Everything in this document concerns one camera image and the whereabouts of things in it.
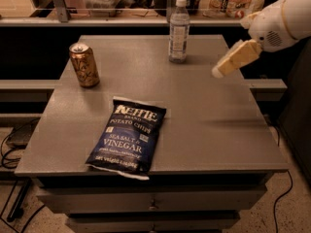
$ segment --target plastic container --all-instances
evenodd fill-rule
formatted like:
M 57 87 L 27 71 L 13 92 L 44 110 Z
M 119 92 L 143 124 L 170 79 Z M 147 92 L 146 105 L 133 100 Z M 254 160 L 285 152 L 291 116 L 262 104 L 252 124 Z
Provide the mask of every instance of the plastic container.
M 187 56 L 190 16 L 186 9 L 187 0 L 176 0 L 176 10 L 170 18 L 169 60 L 183 63 Z

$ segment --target bottle cap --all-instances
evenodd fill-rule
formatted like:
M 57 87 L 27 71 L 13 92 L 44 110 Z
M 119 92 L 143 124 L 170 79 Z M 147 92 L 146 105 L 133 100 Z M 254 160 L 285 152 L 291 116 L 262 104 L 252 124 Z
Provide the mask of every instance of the bottle cap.
M 176 0 L 177 7 L 185 7 L 187 5 L 187 0 Z

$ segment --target dark blue chip bag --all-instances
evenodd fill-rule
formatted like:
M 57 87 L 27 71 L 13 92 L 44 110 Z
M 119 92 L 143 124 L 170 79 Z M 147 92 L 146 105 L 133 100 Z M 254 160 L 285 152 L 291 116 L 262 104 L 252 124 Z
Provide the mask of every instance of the dark blue chip bag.
M 148 180 L 166 109 L 114 97 L 114 110 L 86 164 L 125 177 Z

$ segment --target gray tabletop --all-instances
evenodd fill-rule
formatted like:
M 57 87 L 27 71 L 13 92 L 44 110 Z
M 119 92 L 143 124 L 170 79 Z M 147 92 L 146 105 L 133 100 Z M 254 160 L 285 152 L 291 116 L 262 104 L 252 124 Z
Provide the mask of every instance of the gray tabletop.
M 16 169 L 18 176 L 108 175 L 85 162 L 114 96 L 167 109 L 151 174 L 288 168 L 240 72 L 220 80 L 211 76 L 227 51 L 222 36 L 190 36 L 184 64 L 169 62 L 168 36 L 83 36 L 80 42 L 93 49 L 100 84 L 80 87 L 68 62 Z

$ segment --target brown speckled floor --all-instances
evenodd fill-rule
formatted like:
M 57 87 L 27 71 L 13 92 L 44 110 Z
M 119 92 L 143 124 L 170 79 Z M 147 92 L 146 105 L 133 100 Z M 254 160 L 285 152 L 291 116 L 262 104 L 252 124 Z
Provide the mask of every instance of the brown speckled floor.
M 277 141 L 276 130 L 270 128 L 272 135 Z M 0 131 L 0 135 L 5 135 L 8 129 Z M 311 232 L 311 188 L 305 181 L 303 174 L 293 159 L 293 156 L 287 147 L 286 141 L 281 138 L 280 151 L 290 163 L 290 172 L 293 177 L 294 186 L 289 194 L 284 196 L 276 206 L 277 222 L 279 233 L 303 233 Z M 0 210 L 13 187 L 13 182 L 0 181 Z M 275 222 L 273 217 L 274 201 L 291 185 L 288 173 L 275 174 L 267 183 L 268 191 L 261 197 L 257 204 L 248 211 L 241 211 L 241 219 L 230 229 L 224 230 L 223 233 L 271 233 L 275 231 Z M 17 196 L 16 188 L 8 208 L 11 208 L 12 201 Z M 31 217 L 31 215 L 42 205 L 35 196 L 36 187 L 31 186 L 24 200 L 22 208 L 24 215 L 10 223 L 18 232 Z M 6 218 L 9 209 L 7 209 L 2 218 Z M 48 208 L 44 208 L 29 223 L 25 233 L 72 233 L 64 225 L 65 215 L 55 215 Z M 0 221 L 0 233 L 14 233 L 7 225 Z

